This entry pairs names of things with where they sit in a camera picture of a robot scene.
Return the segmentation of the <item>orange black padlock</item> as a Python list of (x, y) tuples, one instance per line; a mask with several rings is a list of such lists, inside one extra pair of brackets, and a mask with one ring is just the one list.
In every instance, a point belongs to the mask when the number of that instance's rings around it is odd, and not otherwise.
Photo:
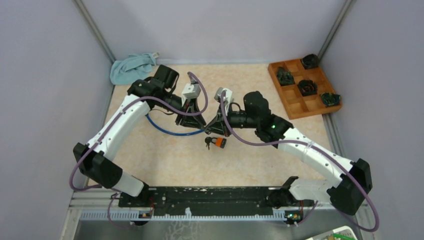
[(216, 147), (224, 149), (227, 143), (227, 139), (223, 137), (212, 137), (211, 143), (213, 143)]

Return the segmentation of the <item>blue cable lock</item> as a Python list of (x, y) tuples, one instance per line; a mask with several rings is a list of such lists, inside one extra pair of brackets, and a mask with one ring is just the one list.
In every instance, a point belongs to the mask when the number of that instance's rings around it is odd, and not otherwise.
[(170, 136), (176, 136), (176, 137), (188, 137), (188, 136), (194, 136), (194, 135), (198, 135), (204, 132), (204, 130), (195, 130), (195, 131), (191, 131), (191, 132), (175, 132), (175, 131), (170, 131), (167, 129), (164, 129), (162, 127), (160, 127), (159, 125), (157, 125), (152, 119), (151, 117), (147, 114), (146, 118), (148, 120), (148, 122), (157, 130), (159, 130), (160, 132), (166, 134), (166, 135), (170, 135)]

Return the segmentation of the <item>black key bunch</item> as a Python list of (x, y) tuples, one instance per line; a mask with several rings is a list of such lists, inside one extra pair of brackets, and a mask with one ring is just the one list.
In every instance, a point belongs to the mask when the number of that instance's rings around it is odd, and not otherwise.
[(210, 150), (210, 144), (212, 142), (212, 137), (206, 137), (204, 139), (204, 142), (205, 142), (205, 145), (206, 145), (207, 149)]

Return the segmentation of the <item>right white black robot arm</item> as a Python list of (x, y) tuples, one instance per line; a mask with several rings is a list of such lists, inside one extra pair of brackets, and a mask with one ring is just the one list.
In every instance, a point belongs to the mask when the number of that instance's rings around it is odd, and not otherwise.
[(233, 110), (232, 91), (220, 87), (215, 96), (219, 108), (206, 132), (228, 137), (235, 129), (254, 129), (260, 139), (257, 146), (273, 146), (299, 158), (315, 169), (324, 180), (291, 177), (285, 184), (281, 199), (287, 206), (300, 200), (330, 203), (342, 213), (353, 216), (373, 187), (371, 168), (367, 161), (340, 156), (309, 139), (284, 118), (273, 114), (269, 102), (259, 91), (243, 97), (244, 109)]

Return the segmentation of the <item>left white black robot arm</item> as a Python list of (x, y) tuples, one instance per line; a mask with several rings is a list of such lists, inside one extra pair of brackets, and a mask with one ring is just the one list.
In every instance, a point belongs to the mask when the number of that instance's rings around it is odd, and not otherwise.
[(206, 110), (189, 110), (196, 106), (200, 94), (205, 98), (208, 95), (195, 74), (188, 72), (187, 75), (190, 82), (184, 86), (181, 96), (174, 94), (179, 73), (165, 65), (160, 65), (154, 76), (133, 82), (120, 107), (102, 129), (87, 143), (74, 146), (76, 165), (69, 176), (71, 189), (75, 192), (90, 189), (89, 186), (78, 188), (74, 185), (74, 176), (80, 172), (96, 182), (94, 188), (125, 193), (136, 206), (146, 206), (150, 200), (149, 185), (125, 172), (113, 160), (138, 121), (155, 106), (189, 118), (200, 116)]

